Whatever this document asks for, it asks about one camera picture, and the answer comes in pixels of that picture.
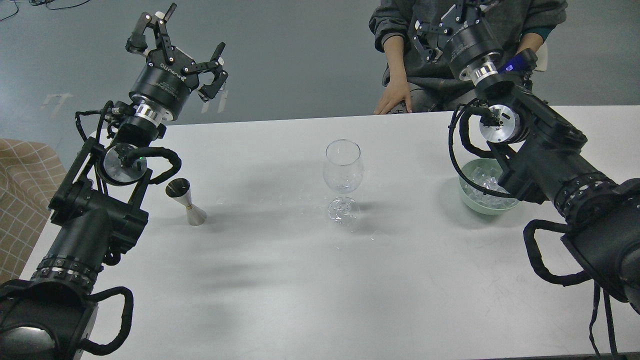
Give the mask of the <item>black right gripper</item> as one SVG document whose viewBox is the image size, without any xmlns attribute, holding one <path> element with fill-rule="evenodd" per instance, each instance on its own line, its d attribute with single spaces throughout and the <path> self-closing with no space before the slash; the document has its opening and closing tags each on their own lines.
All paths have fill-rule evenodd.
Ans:
<svg viewBox="0 0 640 360">
<path fill-rule="evenodd" d="M 411 43 L 427 63 L 442 61 L 448 64 L 455 79 L 470 81 L 474 70 L 488 61 L 496 64 L 504 55 L 489 25 L 480 22 L 485 12 L 502 2 L 455 0 L 454 10 L 449 10 L 436 22 L 417 19 Z M 466 25 L 458 29 L 458 24 Z"/>
</svg>

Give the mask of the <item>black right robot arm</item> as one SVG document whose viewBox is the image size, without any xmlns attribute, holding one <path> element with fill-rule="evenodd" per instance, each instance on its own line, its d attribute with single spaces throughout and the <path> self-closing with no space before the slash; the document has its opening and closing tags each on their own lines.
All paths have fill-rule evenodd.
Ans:
<svg viewBox="0 0 640 360">
<path fill-rule="evenodd" d="M 526 48 L 505 64 L 485 14 L 496 0 L 457 0 L 435 22 L 416 18 L 412 43 L 430 63 L 443 60 L 471 81 L 477 98 L 458 105 L 467 151 L 502 169 L 499 198 L 553 203 L 565 223 L 533 219 L 523 237 L 534 272 L 564 287 L 594 282 L 592 321 L 605 304 L 613 359 L 618 358 L 611 297 L 639 310 L 639 180 L 613 182 L 581 156 L 586 136 L 531 92 L 537 56 Z"/>
</svg>

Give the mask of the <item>person's bare hand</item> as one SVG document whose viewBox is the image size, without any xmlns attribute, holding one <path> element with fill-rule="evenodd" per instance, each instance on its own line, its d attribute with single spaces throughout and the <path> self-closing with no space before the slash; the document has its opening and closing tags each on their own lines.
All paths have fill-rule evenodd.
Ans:
<svg viewBox="0 0 640 360">
<path fill-rule="evenodd" d="M 375 116 L 387 115 L 400 104 L 404 104 L 405 112 L 412 113 L 412 99 L 409 82 L 406 77 L 392 77 L 375 105 Z"/>
</svg>

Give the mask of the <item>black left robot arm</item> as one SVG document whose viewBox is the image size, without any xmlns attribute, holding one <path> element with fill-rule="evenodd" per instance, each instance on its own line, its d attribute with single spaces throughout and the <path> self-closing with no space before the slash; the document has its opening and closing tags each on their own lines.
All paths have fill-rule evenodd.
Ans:
<svg viewBox="0 0 640 360">
<path fill-rule="evenodd" d="M 201 63 L 171 42 L 167 23 L 176 7 L 142 13 L 126 41 L 129 53 L 146 59 L 130 103 L 76 112 L 84 143 L 48 205 L 60 231 L 29 280 L 1 285 L 3 360 L 106 356 L 130 335 L 133 292 L 124 286 L 93 292 L 98 275 L 141 237 L 149 219 L 141 208 L 147 187 L 182 167 L 176 152 L 152 143 L 194 91 L 211 101 L 228 78 L 224 42 Z"/>
</svg>

